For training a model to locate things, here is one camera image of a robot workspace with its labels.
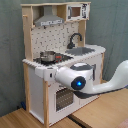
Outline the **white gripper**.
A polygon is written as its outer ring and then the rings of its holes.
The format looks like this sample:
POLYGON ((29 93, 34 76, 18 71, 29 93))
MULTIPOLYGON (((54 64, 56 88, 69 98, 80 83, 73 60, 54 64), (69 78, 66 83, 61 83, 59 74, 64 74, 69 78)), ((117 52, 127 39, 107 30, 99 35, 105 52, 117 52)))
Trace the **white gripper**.
POLYGON ((45 81, 54 81, 55 80, 55 74, 57 72, 57 67, 41 67, 38 66, 35 68, 35 74, 43 78, 45 81))

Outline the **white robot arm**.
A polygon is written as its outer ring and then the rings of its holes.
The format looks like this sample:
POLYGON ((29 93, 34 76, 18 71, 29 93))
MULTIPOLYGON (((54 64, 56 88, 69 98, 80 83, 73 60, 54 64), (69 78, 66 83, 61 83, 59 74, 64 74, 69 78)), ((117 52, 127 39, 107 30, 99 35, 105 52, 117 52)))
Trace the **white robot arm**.
POLYGON ((55 66, 35 68, 35 74, 45 81, 56 81, 72 90, 81 99, 94 95, 114 92, 128 86, 128 60, 123 61, 116 68, 110 81, 94 85, 93 67, 87 63, 76 63, 71 67, 55 66))

